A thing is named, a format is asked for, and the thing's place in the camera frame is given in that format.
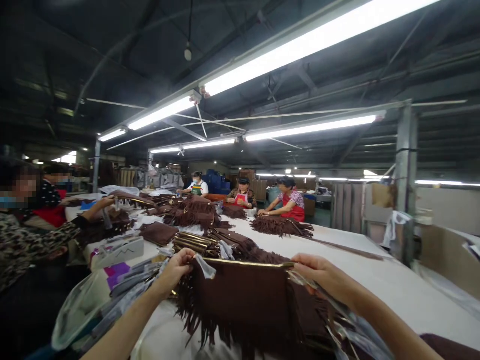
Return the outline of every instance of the ceiling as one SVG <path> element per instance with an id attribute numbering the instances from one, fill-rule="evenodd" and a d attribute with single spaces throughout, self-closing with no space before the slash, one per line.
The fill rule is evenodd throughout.
<path id="1" fill-rule="evenodd" d="M 25 146 L 93 148 L 97 133 L 227 64 L 331 0 L 17 0 L 0 5 L 0 140 Z M 442 0 L 204 99 L 208 120 L 264 129 L 312 118 L 279 114 L 370 107 L 412 99 L 419 167 L 458 167 L 480 150 L 480 2 Z M 192 60 L 184 51 L 190 37 Z M 195 109 L 184 115 L 197 117 Z M 271 140 L 156 155 L 232 166 L 318 164 L 361 167 L 395 161 L 398 111 L 381 122 Z M 173 116 L 179 124 L 195 120 Z M 148 148 L 196 141 L 158 122 L 102 144 L 103 152 L 146 158 Z M 199 125 L 189 126 L 203 134 Z M 236 131 L 206 124 L 209 138 Z"/>

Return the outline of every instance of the metal pillar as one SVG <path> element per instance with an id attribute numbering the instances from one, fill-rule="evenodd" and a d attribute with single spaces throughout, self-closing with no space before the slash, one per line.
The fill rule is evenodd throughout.
<path id="1" fill-rule="evenodd" d="M 102 143 L 97 138 L 95 144 L 95 160 L 93 163 L 93 193 L 98 194 L 99 192 L 99 168 L 100 168 L 100 149 Z"/>
<path id="2" fill-rule="evenodd" d="M 145 172 L 145 189 L 150 187 L 150 183 L 149 183 L 149 169 L 150 169 L 150 165 L 152 165 L 152 161 L 154 160 L 154 155 L 150 152 L 150 150 L 148 151 L 148 155 L 146 157 L 146 172 Z"/>
<path id="3" fill-rule="evenodd" d="M 415 217 L 418 148 L 418 117 L 412 111 L 412 101 L 405 102 L 400 109 L 398 138 L 396 143 L 395 184 L 397 187 L 396 209 Z M 415 222 L 404 226 L 401 260 L 410 267 L 414 260 Z"/>

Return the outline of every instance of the woman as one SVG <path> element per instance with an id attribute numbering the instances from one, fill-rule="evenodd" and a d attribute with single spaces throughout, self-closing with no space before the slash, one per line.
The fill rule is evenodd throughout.
<path id="1" fill-rule="evenodd" d="M 253 209 L 257 207 L 257 199 L 255 193 L 250 190 L 250 180 L 241 178 L 238 180 L 238 189 L 232 190 L 226 197 L 226 202 L 235 204 L 245 209 Z"/>
<path id="2" fill-rule="evenodd" d="M 301 193 L 294 190 L 297 184 L 291 177 L 284 176 L 278 181 L 278 188 L 281 194 L 270 204 L 266 210 L 260 210 L 259 216 L 280 215 L 282 218 L 294 218 L 300 223 L 305 222 L 305 203 Z M 278 204 L 282 203 L 283 207 L 273 210 Z"/>
<path id="3" fill-rule="evenodd" d="M 192 193 L 194 195 L 201 196 L 202 198 L 206 198 L 209 194 L 209 185 L 202 180 L 202 173 L 195 171 L 191 175 L 191 178 L 193 180 L 191 185 L 184 190 L 178 189 L 178 192 L 181 194 Z"/>
<path id="4" fill-rule="evenodd" d="M 67 222 L 63 206 L 72 199 L 66 198 L 67 191 L 59 190 L 56 185 L 65 183 L 69 176 L 68 167 L 61 164 L 54 163 L 43 169 L 37 204 L 21 210 L 21 221 L 26 226 L 51 231 Z"/>
<path id="5" fill-rule="evenodd" d="M 70 291 L 86 275 L 81 266 L 31 267 L 65 246 L 102 209 L 112 196 L 98 201 L 72 222 L 47 235 L 21 227 L 12 210 L 35 204 L 41 173 L 25 162 L 0 157 L 0 324 L 8 359 L 23 358 L 48 344 L 60 308 Z"/>
<path id="6" fill-rule="evenodd" d="M 169 296 L 192 268 L 195 253 L 184 248 L 171 258 L 161 276 L 81 360 L 127 360 L 158 305 Z M 292 258 L 295 271 L 317 282 L 336 300 L 366 319 L 385 341 L 395 359 L 442 360 L 409 326 L 378 297 L 326 259 L 306 254 Z"/>

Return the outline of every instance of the green apron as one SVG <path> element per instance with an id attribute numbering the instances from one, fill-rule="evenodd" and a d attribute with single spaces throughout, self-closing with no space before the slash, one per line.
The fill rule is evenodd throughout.
<path id="1" fill-rule="evenodd" d="M 195 184 L 195 185 L 193 185 L 193 187 L 191 188 L 191 193 L 192 193 L 193 195 L 202 196 L 202 187 L 201 187 L 201 184 Z"/>

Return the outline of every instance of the leopard print jacket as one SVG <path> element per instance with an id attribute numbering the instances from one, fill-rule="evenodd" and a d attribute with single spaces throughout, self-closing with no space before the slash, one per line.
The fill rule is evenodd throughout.
<path id="1" fill-rule="evenodd" d="M 21 227 L 15 216 L 0 213 L 0 294 L 25 274 L 33 261 L 66 245 L 88 223 L 79 216 L 57 230 L 38 235 Z"/>

